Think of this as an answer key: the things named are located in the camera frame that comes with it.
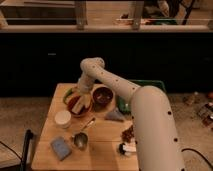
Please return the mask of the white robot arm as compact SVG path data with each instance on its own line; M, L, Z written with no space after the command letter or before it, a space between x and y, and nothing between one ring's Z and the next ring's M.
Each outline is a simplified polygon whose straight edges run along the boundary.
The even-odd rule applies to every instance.
M104 69L102 58L86 58L77 87L90 92L99 80L131 108L139 171L186 171L167 95L155 86L139 86Z

